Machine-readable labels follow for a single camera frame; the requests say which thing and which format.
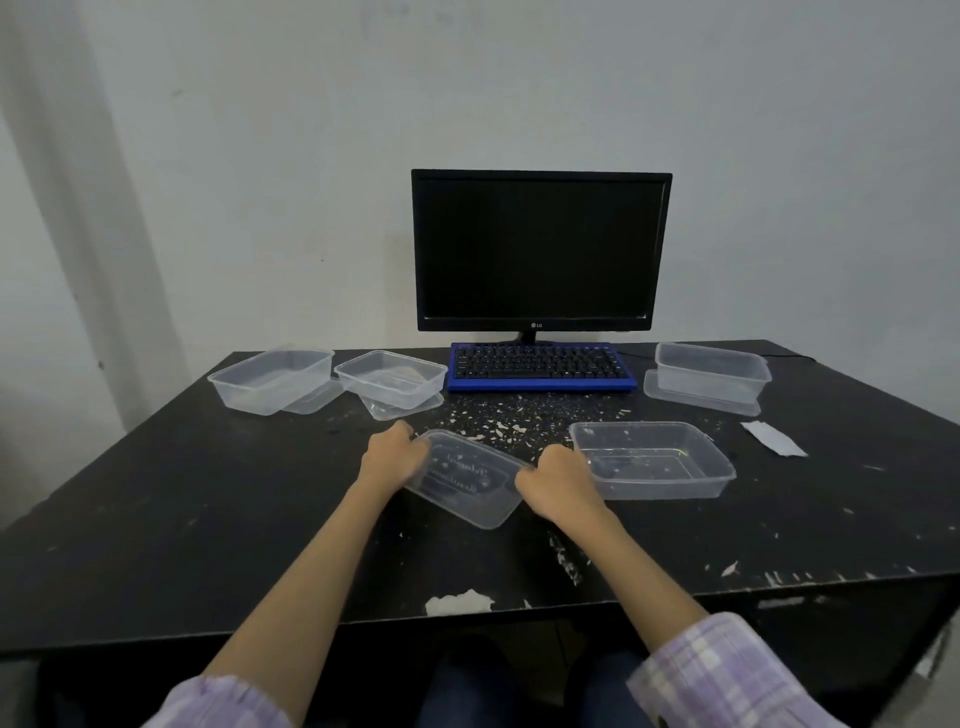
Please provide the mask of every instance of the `rectangular food container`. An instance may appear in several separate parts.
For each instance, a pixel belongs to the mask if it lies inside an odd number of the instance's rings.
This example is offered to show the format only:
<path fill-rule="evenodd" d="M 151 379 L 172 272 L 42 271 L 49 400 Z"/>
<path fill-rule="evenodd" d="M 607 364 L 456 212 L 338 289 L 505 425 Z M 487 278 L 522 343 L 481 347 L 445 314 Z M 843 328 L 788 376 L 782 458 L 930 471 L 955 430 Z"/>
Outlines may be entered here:
<path fill-rule="evenodd" d="M 766 359 L 754 353 L 661 342 L 655 358 L 660 389 L 695 397 L 755 402 L 771 379 Z"/>
<path fill-rule="evenodd" d="M 522 460 L 445 429 L 417 439 L 430 442 L 430 455 L 409 490 L 478 528 L 497 528 L 514 512 L 521 500 L 514 478 Z"/>
<path fill-rule="evenodd" d="M 736 477 L 727 456 L 687 423 L 574 423 L 570 438 L 604 500 L 717 497 Z"/>
<path fill-rule="evenodd" d="M 214 372 L 207 379 L 231 409 L 272 415 L 330 379 L 333 352 L 285 344 Z"/>
<path fill-rule="evenodd" d="M 340 383 L 339 379 L 331 378 L 310 394 L 285 406 L 283 411 L 293 412 L 296 415 L 312 415 L 314 412 L 322 410 L 343 393 L 344 385 Z"/>
<path fill-rule="evenodd" d="M 367 352 L 333 371 L 348 392 L 400 409 L 413 409 L 444 388 L 445 364 L 393 352 Z"/>

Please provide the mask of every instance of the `table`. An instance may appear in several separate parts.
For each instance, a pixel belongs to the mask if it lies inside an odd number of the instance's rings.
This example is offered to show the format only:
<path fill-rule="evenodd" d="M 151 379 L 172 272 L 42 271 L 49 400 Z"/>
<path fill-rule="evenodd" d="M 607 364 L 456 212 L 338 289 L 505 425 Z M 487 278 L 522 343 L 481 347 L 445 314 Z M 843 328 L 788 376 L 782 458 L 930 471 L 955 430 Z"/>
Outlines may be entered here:
<path fill-rule="evenodd" d="M 860 699 L 858 715 L 875 714 L 960 604 L 960 426 L 768 341 L 711 345 L 767 357 L 759 418 L 808 458 L 775 455 L 745 418 L 639 391 L 453 395 L 409 422 L 483 434 L 529 461 L 573 422 L 698 426 L 737 470 L 721 497 L 612 509 L 710 609 L 747 617 L 828 705 L 860 691 L 869 710 Z M 654 347 L 619 345 L 640 381 Z M 309 416 L 229 410 L 201 378 L 0 534 L 0 655 L 231 632 L 386 426 L 351 394 Z M 612 603 L 586 556 L 525 504 L 484 531 L 403 491 L 372 534 L 343 623 L 426 619 L 431 596 L 467 589 L 518 619 Z"/>

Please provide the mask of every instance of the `plaid sleeve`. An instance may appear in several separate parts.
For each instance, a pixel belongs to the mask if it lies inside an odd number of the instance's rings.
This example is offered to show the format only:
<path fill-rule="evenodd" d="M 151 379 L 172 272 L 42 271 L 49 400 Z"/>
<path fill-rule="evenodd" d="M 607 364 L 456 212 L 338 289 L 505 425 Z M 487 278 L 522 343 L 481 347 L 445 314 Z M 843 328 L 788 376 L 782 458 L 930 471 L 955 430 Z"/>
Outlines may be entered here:
<path fill-rule="evenodd" d="M 672 728 L 839 728 L 743 619 L 712 615 L 661 647 L 627 681 Z"/>
<path fill-rule="evenodd" d="M 293 728 L 257 688 L 235 677 L 194 677 L 170 691 L 144 728 Z"/>

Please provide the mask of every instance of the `left hand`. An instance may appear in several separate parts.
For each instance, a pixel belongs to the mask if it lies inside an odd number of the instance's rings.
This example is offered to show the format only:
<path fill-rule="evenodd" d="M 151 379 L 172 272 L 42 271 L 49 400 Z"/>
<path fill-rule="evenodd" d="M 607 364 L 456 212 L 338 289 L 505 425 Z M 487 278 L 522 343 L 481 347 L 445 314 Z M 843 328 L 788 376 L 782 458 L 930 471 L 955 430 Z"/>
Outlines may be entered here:
<path fill-rule="evenodd" d="M 411 426 L 397 420 L 390 429 L 371 436 L 367 451 L 360 461 L 357 485 L 373 489 L 389 499 L 409 480 L 426 460 L 430 443 L 410 441 Z"/>

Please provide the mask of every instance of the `scratched table surface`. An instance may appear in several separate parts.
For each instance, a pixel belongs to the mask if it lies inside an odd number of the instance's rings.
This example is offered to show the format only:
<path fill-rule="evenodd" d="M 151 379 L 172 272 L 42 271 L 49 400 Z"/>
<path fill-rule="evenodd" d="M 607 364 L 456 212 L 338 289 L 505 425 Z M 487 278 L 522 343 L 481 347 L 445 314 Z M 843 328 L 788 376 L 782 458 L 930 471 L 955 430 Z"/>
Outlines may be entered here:
<path fill-rule="evenodd" d="M 574 422 L 696 425 L 736 467 L 723 495 L 612 509 L 697 595 L 960 571 L 960 426 L 767 341 L 714 345 L 767 356 L 759 418 L 808 458 L 775 455 L 739 416 L 640 391 L 457 394 L 409 422 L 483 436 L 527 461 Z M 619 345 L 641 381 L 654 347 Z M 446 349 L 407 353 L 447 359 Z M 232 631 L 387 426 L 353 394 L 309 416 L 237 412 L 202 377 L 0 534 L 0 654 Z M 401 491 L 343 621 L 424 618 L 430 597 L 468 589 L 495 612 L 612 600 L 586 556 L 526 504 L 485 531 Z"/>

